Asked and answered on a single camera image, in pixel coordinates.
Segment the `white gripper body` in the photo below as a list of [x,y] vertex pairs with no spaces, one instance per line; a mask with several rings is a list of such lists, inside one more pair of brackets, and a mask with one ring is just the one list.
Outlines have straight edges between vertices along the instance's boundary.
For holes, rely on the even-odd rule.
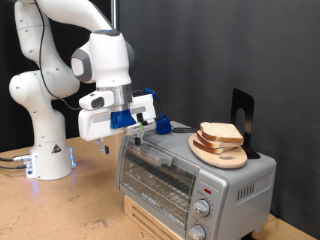
[[81,110],[78,116],[80,137],[96,140],[118,133],[135,135],[139,131],[156,128],[156,113],[151,94],[134,97],[125,110],[112,112],[110,108]]

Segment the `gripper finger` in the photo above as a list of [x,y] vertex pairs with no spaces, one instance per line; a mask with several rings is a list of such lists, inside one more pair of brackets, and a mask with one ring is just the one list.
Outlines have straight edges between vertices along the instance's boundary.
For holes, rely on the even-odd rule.
[[109,153],[109,147],[104,144],[104,139],[103,138],[97,139],[96,143],[99,145],[100,151],[101,151],[102,154],[108,154]]
[[134,143],[135,143],[136,145],[141,145],[141,144],[142,144],[142,139],[143,139],[144,134],[145,134],[145,131],[142,130],[142,131],[139,131],[139,132],[135,135],[135,137],[134,137]]

